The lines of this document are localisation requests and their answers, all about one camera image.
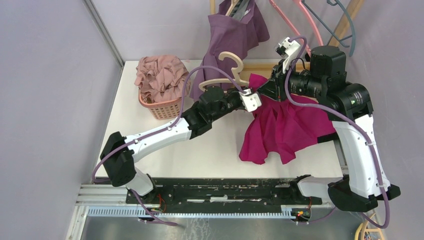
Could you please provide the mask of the magenta skirt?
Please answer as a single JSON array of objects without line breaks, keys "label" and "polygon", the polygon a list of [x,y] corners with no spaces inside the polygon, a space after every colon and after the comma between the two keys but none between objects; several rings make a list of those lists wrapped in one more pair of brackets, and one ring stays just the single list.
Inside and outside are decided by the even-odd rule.
[{"label": "magenta skirt", "polygon": [[296,158],[296,152],[325,142],[336,130],[321,109],[300,107],[289,100],[275,101],[260,96],[262,105],[252,113],[239,158],[244,162],[265,164],[271,152],[279,154],[282,164]]}]

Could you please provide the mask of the pink pleated skirt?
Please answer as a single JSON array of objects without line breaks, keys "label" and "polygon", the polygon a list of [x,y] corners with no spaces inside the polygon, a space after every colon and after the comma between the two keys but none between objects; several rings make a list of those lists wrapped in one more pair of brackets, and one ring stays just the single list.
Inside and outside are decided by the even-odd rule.
[{"label": "pink pleated skirt", "polygon": [[143,100],[162,103],[183,95],[183,86],[189,72],[175,55],[156,55],[141,58],[136,67],[134,85]]}]

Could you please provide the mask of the pink plastic hanger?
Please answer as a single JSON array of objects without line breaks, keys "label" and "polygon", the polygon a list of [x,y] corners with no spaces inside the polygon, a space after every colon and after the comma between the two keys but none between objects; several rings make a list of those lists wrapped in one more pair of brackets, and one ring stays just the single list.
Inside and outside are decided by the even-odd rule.
[{"label": "pink plastic hanger", "polygon": [[301,0],[268,0],[268,3],[295,35],[307,34],[306,27],[309,27],[315,42],[324,45],[317,23]]}]

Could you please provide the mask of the blue-grey plastic hanger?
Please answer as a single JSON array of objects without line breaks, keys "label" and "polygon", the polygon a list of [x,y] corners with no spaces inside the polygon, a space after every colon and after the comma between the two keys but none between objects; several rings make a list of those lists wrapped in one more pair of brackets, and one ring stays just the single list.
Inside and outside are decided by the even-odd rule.
[{"label": "blue-grey plastic hanger", "polygon": [[349,56],[352,57],[356,48],[356,29],[353,20],[357,16],[364,1],[350,0],[347,6],[344,6],[340,0],[327,0],[326,3],[332,7],[338,7],[343,12],[337,26],[332,30],[327,24],[312,10],[312,8],[304,1],[300,1],[306,9],[325,27],[331,34],[327,43],[328,46],[349,48]]}]

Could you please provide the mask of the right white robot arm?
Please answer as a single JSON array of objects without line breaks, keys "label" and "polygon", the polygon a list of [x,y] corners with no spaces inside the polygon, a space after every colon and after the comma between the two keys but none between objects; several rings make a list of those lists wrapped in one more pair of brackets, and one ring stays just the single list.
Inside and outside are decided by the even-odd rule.
[{"label": "right white robot arm", "polygon": [[348,174],[339,178],[300,176],[289,189],[289,199],[302,204],[309,197],[330,200],[339,210],[366,213],[401,194],[382,168],[374,137],[373,105],[368,90],[359,83],[347,82],[346,54],[336,46],[311,50],[310,67],[290,71],[301,48],[278,46],[282,59],[272,69],[259,93],[282,102],[287,94],[315,98],[335,128]]}]

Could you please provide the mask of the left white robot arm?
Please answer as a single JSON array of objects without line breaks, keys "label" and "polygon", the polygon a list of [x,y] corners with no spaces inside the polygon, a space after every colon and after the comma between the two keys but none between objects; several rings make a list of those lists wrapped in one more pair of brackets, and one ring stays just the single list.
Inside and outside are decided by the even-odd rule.
[{"label": "left white robot arm", "polygon": [[112,133],[100,154],[100,164],[113,187],[125,186],[149,204],[158,195],[148,174],[135,167],[136,161],[174,143],[194,139],[212,129],[214,121],[235,110],[242,110],[243,93],[232,88],[208,87],[199,100],[174,121],[149,131],[123,136]]}]

